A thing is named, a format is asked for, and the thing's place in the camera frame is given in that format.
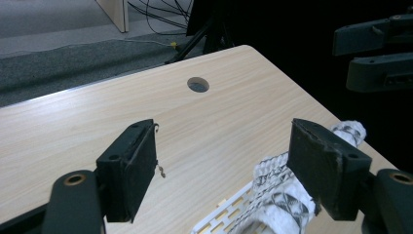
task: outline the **round hole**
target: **round hole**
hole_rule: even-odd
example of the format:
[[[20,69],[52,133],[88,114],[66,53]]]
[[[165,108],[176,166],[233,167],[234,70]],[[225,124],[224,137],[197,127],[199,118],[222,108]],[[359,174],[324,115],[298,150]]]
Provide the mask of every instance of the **round hole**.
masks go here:
[[[109,156],[109,160],[118,160],[119,159],[119,155],[110,155]]]
[[[408,184],[408,185],[413,184],[413,178],[411,178],[407,175],[403,175],[403,174],[399,174],[399,173],[393,173],[393,174],[390,174],[390,177],[392,179],[394,179],[395,181],[400,182],[400,183],[404,183],[404,184]]]
[[[209,89],[209,83],[201,77],[192,77],[188,80],[188,87],[194,92],[204,93]]]
[[[79,183],[82,183],[83,181],[85,181],[85,179],[86,179],[85,175],[75,174],[75,175],[71,175],[67,179],[65,179],[64,184],[67,185],[67,186],[73,186],[73,185],[77,185]]]

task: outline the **dark background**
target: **dark background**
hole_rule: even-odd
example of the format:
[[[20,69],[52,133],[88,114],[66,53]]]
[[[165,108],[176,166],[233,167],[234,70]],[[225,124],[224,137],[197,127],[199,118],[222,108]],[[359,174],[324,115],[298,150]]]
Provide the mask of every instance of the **dark background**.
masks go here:
[[[194,24],[201,25],[213,12],[211,3],[194,2],[188,29],[194,31]],[[410,5],[412,1],[229,0],[225,24],[234,45],[255,48],[339,119],[359,121],[367,130],[366,142],[400,170],[413,173],[413,91],[362,94],[346,89],[354,57],[407,52],[411,47],[332,55],[336,29],[406,14]]]

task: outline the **table surface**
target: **table surface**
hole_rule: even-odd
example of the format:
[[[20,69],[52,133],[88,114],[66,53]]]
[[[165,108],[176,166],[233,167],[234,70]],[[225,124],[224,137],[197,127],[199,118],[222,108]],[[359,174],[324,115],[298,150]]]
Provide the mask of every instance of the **table surface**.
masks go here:
[[[190,78],[209,84],[188,88]],[[266,156],[288,150],[291,121],[326,128],[340,120],[249,46],[113,78],[0,109],[0,223],[48,202],[56,179],[94,170],[130,124],[154,119],[158,170],[134,223],[108,233],[190,233],[252,180]],[[371,172],[394,166],[366,142]],[[360,233],[356,221],[321,212],[307,233]]]

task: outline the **floor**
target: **floor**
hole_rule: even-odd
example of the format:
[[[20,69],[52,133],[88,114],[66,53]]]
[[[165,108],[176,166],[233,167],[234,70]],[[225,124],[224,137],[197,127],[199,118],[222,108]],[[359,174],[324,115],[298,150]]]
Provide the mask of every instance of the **floor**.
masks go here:
[[[191,0],[147,0],[148,7],[146,1],[129,2],[157,19],[147,17],[129,5],[130,31],[122,33],[94,0],[2,0],[0,58],[68,45],[123,40],[187,26],[188,18],[177,9],[190,14]]]
[[[192,1],[130,0],[128,32],[94,0],[0,1],[0,106],[165,64],[191,39]]]

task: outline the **cable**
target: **cable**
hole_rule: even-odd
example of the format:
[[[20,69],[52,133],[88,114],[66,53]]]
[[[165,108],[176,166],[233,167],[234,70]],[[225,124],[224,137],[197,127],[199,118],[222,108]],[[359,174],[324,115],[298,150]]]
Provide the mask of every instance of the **cable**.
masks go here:
[[[175,5],[176,5],[176,7],[174,7],[174,6],[172,6],[171,4],[165,2],[164,0],[162,0],[163,3],[165,3],[167,6],[171,7],[172,9],[174,9],[174,10],[176,10],[176,11],[178,11],[178,12],[171,11],[171,10],[166,10],[166,9],[161,9],[161,8],[156,8],[156,7],[152,7],[152,6],[150,6],[150,4],[149,4],[149,0],[147,0],[146,3],[143,2],[142,0],[139,0],[139,1],[145,6],[145,10],[142,10],[142,9],[138,8],[137,6],[135,6],[135,5],[134,5],[133,3],[131,3],[131,2],[128,2],[128,4],[129,4],[130,6],[132,6],[135,10],[137,10],[139,13],[143,14],[144,16],[146,16],[146,21],[148,22],[148,25],[149,25],[149,27],[151,28],[151,30],[152,30],[153,32],[155,32],[155,33],[157,33],[157,34],[160,34],[160,35],[185,35],[185,34],[186,34],[186,33],[160,33],[160,32],[158,32],[158,31],[156,31],[156,30],[151,26],[151,24],[150,24],[150,22],[149,22],[149,17],[150,17],[150,18],[153,18],[153,19],[156,19],[156,20],[160,20],[160,21],[169,23],[169,24],[171,24],[171,25],[173,25],[173,26],[176,26],[176,27],[180,27],[180,28],[186,29],[186,28],[187,28],[188,21],[189,21],[188,19],[189,19],[189,17],[190,17],[189,9],[190,9],[190,7],[192,6],[192,0],[190,1],[190,4],[189,4],[189,6],[188,6],[188,10],[187,10],[187,11],[183,10],[183,8],[180,6],[180,4],[177,2],[177,0],[174,0],[174,3],[175,3]],[[169,19],[165,19],[165,18],[159,17],[159,16],[157,16],[157,15],[155,15],[155,14],[152,14],[152,13],[149,13],[148,9],[153,9],[153,10],[157,10],[157,11],[164,11],[164,12],[168,12],[168,13],[177,14],[177,15],[179,15],[179,16],[183,16],[184,19],[185,19],[186,25],[185,25],[185,24],[182,24],[182,23],[178,23],[178,22],[172,21],[172,20],[169,20]]]

